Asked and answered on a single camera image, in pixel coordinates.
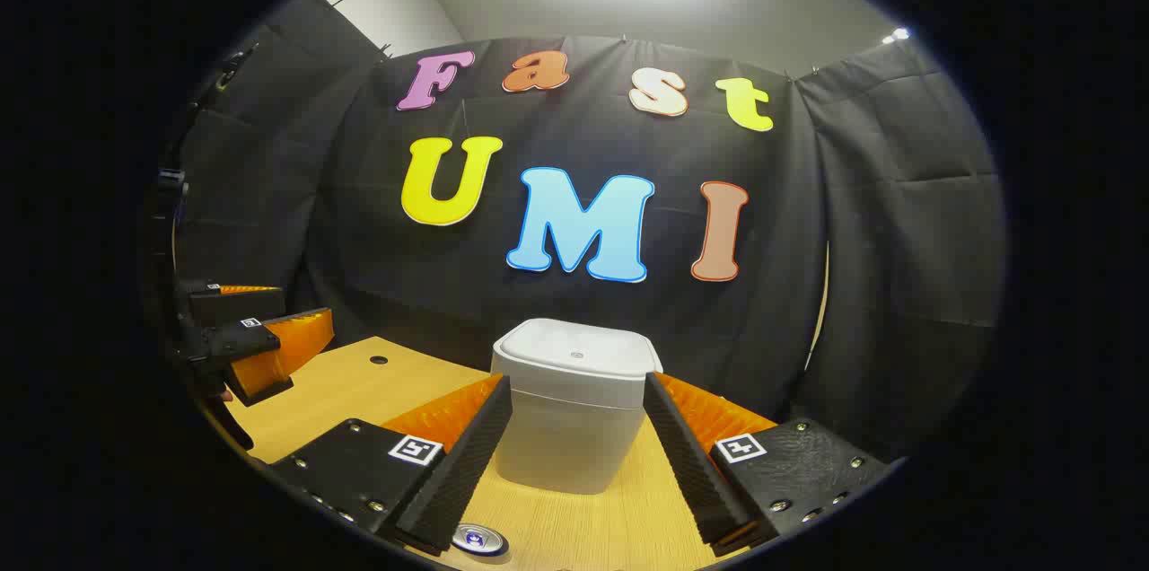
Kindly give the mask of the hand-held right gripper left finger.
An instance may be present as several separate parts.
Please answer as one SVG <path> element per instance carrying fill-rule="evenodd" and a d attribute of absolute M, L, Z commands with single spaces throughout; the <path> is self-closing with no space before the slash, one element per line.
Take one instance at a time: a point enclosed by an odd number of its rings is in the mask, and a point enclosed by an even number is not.
<path fill-rule="evenodd" d="M 489 375 L 380 425 L 340 420 L 269 468 L 360 531 L 438 556 L 510 419 L 510 380 Z"/>

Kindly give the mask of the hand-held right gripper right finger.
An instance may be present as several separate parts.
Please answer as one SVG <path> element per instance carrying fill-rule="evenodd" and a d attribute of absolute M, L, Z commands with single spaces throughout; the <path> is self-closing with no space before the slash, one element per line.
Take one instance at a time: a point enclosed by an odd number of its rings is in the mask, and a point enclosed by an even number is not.
<path fill-rule="evenodd" d="M 776 423 L 662 372 L 645 376 L 643 409 L 719 558 L 812 527 L 890 472 L 812 418 Z"/>

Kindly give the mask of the silver pop can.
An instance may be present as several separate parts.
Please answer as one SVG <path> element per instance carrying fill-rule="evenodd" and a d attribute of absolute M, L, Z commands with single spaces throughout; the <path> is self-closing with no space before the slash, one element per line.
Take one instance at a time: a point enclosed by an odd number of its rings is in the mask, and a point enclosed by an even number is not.
<path fill-rule="evenodd" d="M 499 558 L 510 549 L 509 540 L 500 531 L 481 523 L 458 523 L 452 546 L 477 558 Z"/>

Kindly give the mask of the white desktop garbage bin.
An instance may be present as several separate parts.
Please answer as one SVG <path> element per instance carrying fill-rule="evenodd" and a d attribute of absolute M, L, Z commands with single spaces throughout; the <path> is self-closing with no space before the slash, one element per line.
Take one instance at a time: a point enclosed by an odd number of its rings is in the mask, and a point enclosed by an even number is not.
<path fill-rule="evenodd" d="M 512 386 L 512 418 L 494 453 L 499 476 L 597 495 L 643 424 L 645 378 L 663 366 L 650 339 L 637 332 L 534 318 L 494 342 L 491 371 Z"/>

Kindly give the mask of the wooden desktop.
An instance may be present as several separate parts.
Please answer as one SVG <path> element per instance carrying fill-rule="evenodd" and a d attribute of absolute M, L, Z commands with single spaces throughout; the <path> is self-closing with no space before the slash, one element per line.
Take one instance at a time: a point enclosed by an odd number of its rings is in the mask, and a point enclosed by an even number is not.
<path fill-rule="evenodd" d="M 253 437 L 253 456 L 271 463 L 338 420 L 380 424 L 484 376 L 368 338 L 313 358 L 293 375 L 292 389 L 230 409 Z M 456 549 L 439 556 L 460 571 L 697 571 L 719 560 L 697 534 L 649 420 L 604 492 L 546 492 L 488 468 L 463 519 L 500 531 L 510 548 L 500 558 Z"/>

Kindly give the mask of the black backdrop cloth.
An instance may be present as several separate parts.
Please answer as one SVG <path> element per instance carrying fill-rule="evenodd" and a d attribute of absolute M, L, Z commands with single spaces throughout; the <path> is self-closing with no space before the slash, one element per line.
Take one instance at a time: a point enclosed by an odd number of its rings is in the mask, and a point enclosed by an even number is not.
<path fill-rule="evenodd" d="M 180 272 L 327 306 L 337 345 L 484 366 L 533 317 L 632 330 L 669 375 L 882 458 L 989 350 L 1002 186 L 912 40 L 796 80 L 651 40 L 477 40 L 440 48 L 475 64 L 416 111 L 419 53 L 325 0 L 241 47 L 183 148 Z"/>

